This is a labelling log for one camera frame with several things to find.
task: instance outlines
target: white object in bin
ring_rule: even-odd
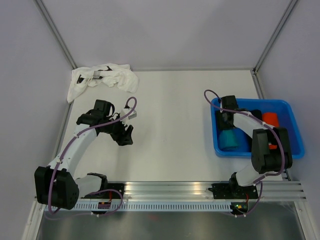
[[[139,86],[139,78],[130,70],[129,64],[108,63],[93,67],[79,67],[72,70],[67,96],[68,103],[80,96],[87,86],[95,87],[100,83],[104,83],[108,87],[117,84],[118,89],[135,93]]]

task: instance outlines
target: gray floor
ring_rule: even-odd
[[[59,217],[75,212],[60,212]],[[38,240],[304,240],[294,208],[260,203],[246,218],[219,212],[119,212],[43,218]]]

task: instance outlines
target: metal corner beam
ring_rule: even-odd
[[[274,45],[275,41],[277,40],[281,30],[283,29],[284,25],[286,24],[287,20],[289,19],[290,15],[294,11],[295,7],[297,6],[298,2],[300,0],[291,0],[285,9],[279,23],[277,24],[275,30],[273,31],[268,43],[266,44],[258,62],[256,63],[254,67],[254,72],[257,73],[259,69],[261,68],[264,60],[266,59],[268,53],[270,52],[272,46]]]
[[[72,67],[72,69],[77,69],[78,67],[77,67],[73,57],[71,56],[65,41],[61,37],[52,17],[50,16],[50,14],[45,6],[45,4],[42,2],[42,0],[33,0],[33,2],[36,5],[36,7],[38,8],[39,12],[41,13],[48,28],[52,32],[52,34],[53,34],[55,40],[57,41],[60,49],[62,50],[62,53],[65,56],[66,60],[68,61],[68,63]]]

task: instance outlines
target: white wall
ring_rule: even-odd
[[[288,101],[305,147],[291,174],[301,180],[320,226],[320,1],[301,0],[262,65],[269,98]]]
[[[253,68],[290,0],[43,0],[79,67]]]
[[[34,171],[53,156],[71,68],[32,0],[0,8],[0,239],[21,238]]]

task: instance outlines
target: white cloth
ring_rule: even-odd
[[[100,83],[113,87],[116,83],[118,89],[135,93],[139,86],[139,78],[130,70],[129,64],[117,65],[113,63],[93,67],[79,67],[72,70],[71,83],[67,101],[71,103],[87,86],[95,87]]]

